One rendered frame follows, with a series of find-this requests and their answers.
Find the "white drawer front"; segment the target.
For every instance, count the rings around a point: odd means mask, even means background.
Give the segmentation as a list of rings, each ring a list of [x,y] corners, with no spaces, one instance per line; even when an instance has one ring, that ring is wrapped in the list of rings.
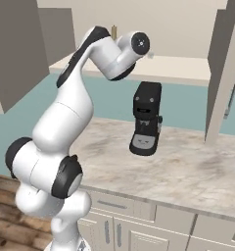
[[[186,251],[235,251],[235,219],[196,214]]]
[[[160,228],[189,234],[193,220],[193,213],[164,206],[157,207],[155,224]]]
[[[92,199],[92,207],[102,211],[108,211],[124,216],[133,217],[145,221],[153,221],[156,214],[156,206],[147,202],[141,202],[134,199],[129,199],[121,196],[101,193],[97,191],[90,192]],[[98,200],[103,200],[111,203],[127,206],[127,209],[110,207],[97,203]]]

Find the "white base cupboard door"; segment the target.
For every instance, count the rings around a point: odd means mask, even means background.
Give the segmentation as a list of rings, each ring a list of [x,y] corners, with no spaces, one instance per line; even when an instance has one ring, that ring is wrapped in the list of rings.
[[[109,221],[110,243],[106,243],[105,221]],[[91,251],[115,251],[114,221],[111,216],[90,212],[78,221],[83,238],[88,242]]]
[[[121,224],[121,247],[117,225]],[[185,251],[189,236],[174,231],[114,218],[116,251]]]

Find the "black coffee machine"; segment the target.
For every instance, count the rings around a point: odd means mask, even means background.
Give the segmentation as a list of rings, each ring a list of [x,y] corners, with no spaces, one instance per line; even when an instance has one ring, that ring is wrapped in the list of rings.
[[[152,156],[157,150],[163,123],[159,115],[161,95],[159,82],[142,81],[133,96],[135,130],[129,150],[135,155]]]

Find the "open beige wall cabinet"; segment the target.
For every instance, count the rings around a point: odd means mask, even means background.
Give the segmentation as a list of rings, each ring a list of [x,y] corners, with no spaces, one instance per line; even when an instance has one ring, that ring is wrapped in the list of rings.
[[[206,86],[208,55],[218,10],[227,0],[37,0],[40,8],[70,8],[79,43],[94,25],[117,26],[117,35],[143,31],[151,41],[130,79]]]

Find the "beige wall cabinet door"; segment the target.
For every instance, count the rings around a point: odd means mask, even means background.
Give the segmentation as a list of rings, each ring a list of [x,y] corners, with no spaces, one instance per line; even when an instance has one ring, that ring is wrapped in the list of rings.
[[[218,10],[208,56],[211,79],[205,142],[214,144],[235,84],[235,0],[227,0],[225,10]]]
[[[49,74],[36,0],[0,0],[0,114]]]

